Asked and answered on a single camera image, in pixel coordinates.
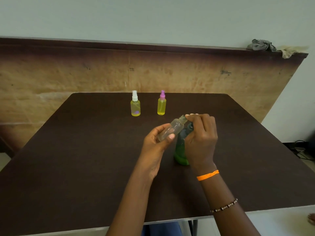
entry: green bottle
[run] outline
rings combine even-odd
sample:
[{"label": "green bottle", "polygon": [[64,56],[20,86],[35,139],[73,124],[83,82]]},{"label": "green bottle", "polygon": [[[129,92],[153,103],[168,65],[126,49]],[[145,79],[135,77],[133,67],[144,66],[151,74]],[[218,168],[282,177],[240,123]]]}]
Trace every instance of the green bottle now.
[{"label": "green bottle", "polygon": [[193,130],[194,130],[194,126],[191,122],[188,124],[187,128],[184,128],[183,130],[180,131],[177,137],[174,158],[179,164],[184,165],[184,166],[189,165],[186,155],[185,155],[185,138]]}]

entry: fingernail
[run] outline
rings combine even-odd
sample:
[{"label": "fingernail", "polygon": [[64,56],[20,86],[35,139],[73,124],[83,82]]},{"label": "fingernail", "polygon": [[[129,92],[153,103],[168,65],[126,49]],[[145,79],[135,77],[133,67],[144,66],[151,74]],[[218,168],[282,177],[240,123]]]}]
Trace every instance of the fingernail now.
[{"label": "fingernail", "polygon": [[172,133],[172,134],[170,134],[168,137],[169,137],[170,139],[174,139],[174,138],[175,138],[175,134]]}]

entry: blue clothing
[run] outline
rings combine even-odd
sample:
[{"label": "blue clothing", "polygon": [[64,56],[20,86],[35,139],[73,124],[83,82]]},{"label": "blue clothing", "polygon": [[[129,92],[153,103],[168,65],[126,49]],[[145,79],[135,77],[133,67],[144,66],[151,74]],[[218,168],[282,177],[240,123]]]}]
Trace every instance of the blue clothing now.
[{"label": "blue clothing", "polygon": [[183,236],[178,222],[144,225],[141,236]]}]

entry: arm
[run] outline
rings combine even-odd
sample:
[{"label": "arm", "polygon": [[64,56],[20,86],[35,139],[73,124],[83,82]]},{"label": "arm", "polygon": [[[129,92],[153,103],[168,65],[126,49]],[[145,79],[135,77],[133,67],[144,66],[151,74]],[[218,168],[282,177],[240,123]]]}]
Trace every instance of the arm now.
[{"label": "arm", "polygon": [[171,134],[162,142],[156,142],[157,135],[168,125],[154,128],[145,137],[141,154],[106,236],[141,235],[152,181],[160,168],[164,150],[175,137]]},{"label": "arm", "polygon": [[[213,162],[215,144],[218,140],[215,118],[208,114],[186,115],[193,122],[194,131],[185,139],[187,159],[196,176],[217,170]],[[235,200],[220,174],[200,181],[211,210],[219,209]],[[239,203],[214,212],[213,216],[221,236],[258,236],[260,235]]]}]

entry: hand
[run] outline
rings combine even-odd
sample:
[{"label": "hand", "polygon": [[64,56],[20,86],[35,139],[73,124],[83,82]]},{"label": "hand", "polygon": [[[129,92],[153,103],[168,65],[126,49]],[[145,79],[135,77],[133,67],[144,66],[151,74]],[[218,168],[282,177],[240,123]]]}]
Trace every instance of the hand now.
[{"label": "hand", "polygon": [[161,142],[157,140],[158,134],[168,126],[169,123],[158,126],[144,138],[141,154],[136,164],[136,168],[140,167],[142,170],[148,171],[149,177],[152,180],[160,168],[164,151],[175,138],[175,134],[172,133]]},{"label": "hand", "polygon": [[197,176],[215,171],[213,153],[218,140],[215,118],[209,114],[186,114],[185,117],[194,125],[194,131],[185,138],[185,154],[192,170]]}]

